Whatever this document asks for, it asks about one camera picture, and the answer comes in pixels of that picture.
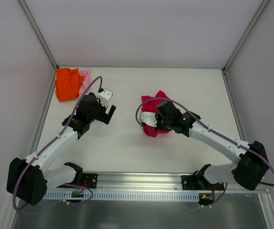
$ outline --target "gray floor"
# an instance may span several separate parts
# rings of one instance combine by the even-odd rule
[[[38,212],[54,201],[28,206]],[[265,229],[257,195],[227,194],[197,211],[197,203],[90,201],[79,206],[58,203],[48,212],[16,216],[12,229]]]

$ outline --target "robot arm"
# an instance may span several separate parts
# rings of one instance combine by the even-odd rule
[[[205,165],[196,175],[200,187],[206,182],[215,184],[218,182],[238,183],[248,190],[255,190],[264,174],[268,170],[267,165],[258,157],[242,149],[240,146],[252,149],[267,160],[264,146],[255,141],[250,144],[236,139],[201,120],[205,128],[188,113],[182,114],[170,101],[164,101],[157,106],[158,113],[141,113],[141,123],[150,125],[154,130],[174,130],[178,134],[200,140],[229,158],[232,163],[227,165]]]
[[[63,134],[60,135],[63,129],[63,127],[61,127],[53,137],[53,139],[56,138],[56,140],[48,147],[45,146],[47,148],[40,156],[37,156],[37,154],[43,148],[39,148],[23,160],[15,158],[10,163],[7,191],[13,194],[18,177],[34,158],[36,158],[36,160],[27,170],[18,186],[17,197],[20,199],[31,205],[36,205],[41,201],[48,189],[58,187],[65,183],[81,185],[83,169],[74,163],[67,162],[58,169],[48,169],[55,159],[65,152],[68,146],[78,141],[81,136],[89,130],[90,124],[94,120],[109,124],[116,109],[116,107],[112,105],[109,113],[105,113],[112,95],[112,91],[102,88],[99,89],[97,96],[94,93],[85,95]],[[69,118],[70,117],[66,118],[62,122],[63,126],[67,124]]]

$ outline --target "table surface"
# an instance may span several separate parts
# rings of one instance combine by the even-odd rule
[[[184,135],[170,132],[149,137],[135,121],[141,96],[155,96],[162,90],[213,128],[239,137],[220,70],[92,68],[92,78],[99,75],[103,77],[103,88],[114,92],[110,105],[117,109],[110,124],[93,122],[90,130],[68,147],[50,169],[70,161],[84,171],[189,173],[204,164],[231,162],[206,144]],[[98,85],[94,84],[93,92]],[[76,101],[60,103],[53,94],[39,146],[55,134]]]

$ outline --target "white wall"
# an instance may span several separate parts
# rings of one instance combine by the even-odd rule
[[[9,163],[27,153],[52,73],[17,1],[0,0],[0,212]]]
[[[228,73],[248,140],[263,142],[274,166],[274,0]]]
[[[222,68],[262,0],[27,0],[60,65]]]

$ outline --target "pink cloth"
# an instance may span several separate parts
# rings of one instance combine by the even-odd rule
[[[85,76],[79,91],[80,94],[83,94],[87,86],[91,83],[91,68],[86,70],[79,70],[79,75]]]

